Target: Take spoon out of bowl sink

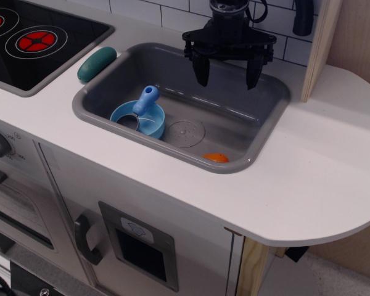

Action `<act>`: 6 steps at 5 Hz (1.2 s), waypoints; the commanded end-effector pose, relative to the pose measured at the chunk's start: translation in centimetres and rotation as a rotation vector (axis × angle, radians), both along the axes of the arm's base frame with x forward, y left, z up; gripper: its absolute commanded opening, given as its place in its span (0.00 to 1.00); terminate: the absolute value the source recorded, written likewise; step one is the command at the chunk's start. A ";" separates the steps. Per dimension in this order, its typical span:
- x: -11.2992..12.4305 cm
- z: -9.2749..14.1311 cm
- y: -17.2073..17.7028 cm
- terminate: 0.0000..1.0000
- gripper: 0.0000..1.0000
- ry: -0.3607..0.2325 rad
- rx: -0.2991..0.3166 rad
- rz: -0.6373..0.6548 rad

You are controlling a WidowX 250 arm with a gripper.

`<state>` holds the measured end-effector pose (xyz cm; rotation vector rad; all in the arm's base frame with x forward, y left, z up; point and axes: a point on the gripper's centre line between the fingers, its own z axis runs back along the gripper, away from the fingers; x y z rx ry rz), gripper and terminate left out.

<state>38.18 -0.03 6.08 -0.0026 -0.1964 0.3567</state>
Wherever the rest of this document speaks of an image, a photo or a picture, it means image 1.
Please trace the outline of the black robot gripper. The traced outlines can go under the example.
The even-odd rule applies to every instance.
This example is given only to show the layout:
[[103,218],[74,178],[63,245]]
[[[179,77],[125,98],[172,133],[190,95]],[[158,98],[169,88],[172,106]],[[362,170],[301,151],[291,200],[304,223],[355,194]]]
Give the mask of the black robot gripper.
[[214,14],[202,29],[183,33],[184,56],[192,59],[195,77],[200,85],[208,84],[209,59],[248,60],[247,89],[257,85],[264,64],[273,60],[273,46],[277,38],[251,28],[249,22],[243,15],[225,17]]

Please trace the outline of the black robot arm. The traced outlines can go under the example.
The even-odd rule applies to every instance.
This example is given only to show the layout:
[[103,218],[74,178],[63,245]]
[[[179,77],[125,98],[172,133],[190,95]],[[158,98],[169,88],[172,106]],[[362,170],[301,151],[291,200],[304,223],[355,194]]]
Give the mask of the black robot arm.
[[250,26],[250,22],[261,22],[268,14],[266,1],[261,3],[265,11],[255,20],[248,1],[210,1],[212,18],[202,29],[183,33],[184,56],[192,62],[199,84],[208,84],[210,60],[214,59],[246,61],[247,88],[257,85],[263,66],[273,60],[273,46],[277,41],[274,35]]

